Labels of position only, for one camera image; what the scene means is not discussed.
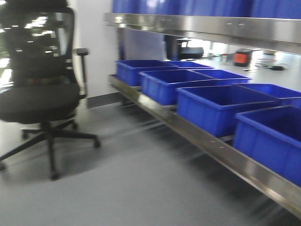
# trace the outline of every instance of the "metal shelf edge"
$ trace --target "metal shelf edge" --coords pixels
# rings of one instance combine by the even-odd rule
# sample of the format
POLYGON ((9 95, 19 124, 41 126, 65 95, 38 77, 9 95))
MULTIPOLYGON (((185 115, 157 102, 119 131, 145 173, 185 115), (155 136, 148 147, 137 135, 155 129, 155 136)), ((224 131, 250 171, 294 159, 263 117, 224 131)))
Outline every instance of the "metal shelf edge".
POLYGON ((301 188, 260 165, 220 139, 110 75, 111 85, 134 104, 214 158, 244 181, 301 219, 301 188))
POLYGON ((301 20, 105 13, 109 26, 301 54, 301 20))

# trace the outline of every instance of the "gray floor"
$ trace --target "gray floor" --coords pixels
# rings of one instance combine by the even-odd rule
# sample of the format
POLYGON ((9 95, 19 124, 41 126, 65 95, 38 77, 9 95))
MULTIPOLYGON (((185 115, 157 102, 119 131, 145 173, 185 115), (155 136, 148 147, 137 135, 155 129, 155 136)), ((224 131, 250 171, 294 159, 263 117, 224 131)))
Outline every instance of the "gray floor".
MULTIPOLYGON (((6 161, 0 226, 300 226, 301 221, 136 106, 79 109, 89 141, 59 139, 62 178, 44 143, 6 161)), ((0 154, 21 125, 1 123, 0 154)))

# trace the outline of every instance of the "chair caster wheel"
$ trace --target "chair caster wheel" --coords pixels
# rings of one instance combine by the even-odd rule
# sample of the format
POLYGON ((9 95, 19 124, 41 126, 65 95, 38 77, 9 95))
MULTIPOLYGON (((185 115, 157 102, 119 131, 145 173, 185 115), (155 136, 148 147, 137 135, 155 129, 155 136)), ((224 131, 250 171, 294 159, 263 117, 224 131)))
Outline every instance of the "chair caster wheel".
POLYGON ((94 148, 99 148, 100 147, 100 142, 99 142, 99 140, 98 140, 98 138, 96 138, 95 140, 94 140, 94 148))
POLYGON ((79 125, 76 122, 72 123, 72 129, 73 130, 77 130, 78 127, 79 127, 79 125))
POLYGON ((3 171, 6 169, 6 165, 4 164, 4 162, 0 161, 0 171, 3 171))
POLYGON ((25 132, 23 132, 23 133, 22 133, 22 139, 23 139, 23 140, 26 140, 27 138, 28 138, 28 134, 25 133, 25 132))
POLYGON ((56 181, 56 180, 58 180, 60 178, 60 174, 57 173, 57 172, 53 172, 53 173, 51 173, 51 177, 50 178, 51 178, 52 181, 56 181))

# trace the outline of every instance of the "white wall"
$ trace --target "white wall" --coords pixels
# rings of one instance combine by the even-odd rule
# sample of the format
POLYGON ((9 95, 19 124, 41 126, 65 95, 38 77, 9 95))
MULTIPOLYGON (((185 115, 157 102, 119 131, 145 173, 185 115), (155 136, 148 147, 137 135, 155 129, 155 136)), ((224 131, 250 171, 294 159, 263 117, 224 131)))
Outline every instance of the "white wall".
POLYGON ((69 0, 69 4, 76 13, 74 47, 90 50, 86 57, 88 97, 116 92, 109 86, 108 75, 115 73, 117 33, 103 21, 111 0, 69 0))

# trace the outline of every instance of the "blue plastic bin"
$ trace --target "blue plastic bin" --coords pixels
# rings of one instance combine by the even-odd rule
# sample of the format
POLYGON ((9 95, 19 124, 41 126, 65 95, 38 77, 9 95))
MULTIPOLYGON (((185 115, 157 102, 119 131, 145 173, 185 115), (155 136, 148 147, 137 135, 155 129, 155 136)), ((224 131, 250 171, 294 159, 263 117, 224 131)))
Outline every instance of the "blue plastic bin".
POLYGON ((296 107, 301 107, 301 92, 273 84, 247 83, 237 85, 277 97, 280 105, 293 105, 296 107))
POLYGON ((249 17, 253 0, 182 0, 181 15, 249 17))
POLYGON ((252 17, 301 19, 301 0, 254 0, 252 17))
POLYGON ((176 69, 178 66, 158 60, 119 60, 117 78, 129 86, 140 86, 139 72, 176 69))
POLYGON ((213 69, 211 66, 201 65, 192 61, 169 61, 169 63, 177 65, 181 69, 213 69))
POLYGON ((180 3, 179 0, 141 0, 139 12, 141 14, 178 15, 180 3))
POLYGON ((161 105, 175 105, 176 88, 214 85, 211 77, 189 70, 141 72, 141 91, 161 105))
POLYGON ((301 185, 301 109, 282 106, 236 115, 234 147, 301 185))
POLYGON ((249 17, 253 0, 217 0, 214 16, 249 17))
POLYGON ((216 3, 217 0, 194 0, 192 5, 192 15, 214 16, 216 3))
POLYGON ((140 0, 113 0, 113 13, 139 13, 140 0))
POLYGON ((189 16, 193 15, 195 0, 181 0, 180 15, 189 16))
POLYGON ((233 83, 245 83, 249 82, 251 78, 242 76, 240 74, 224 71, 224 70, 193 70, 210 77, 217 79, 216 85, 231 85, 233 83))
POLYGON ((216 137, 234 134, 235 114, 274 107, 275 98, 239 86, 178 89, 177 113, 216 137))

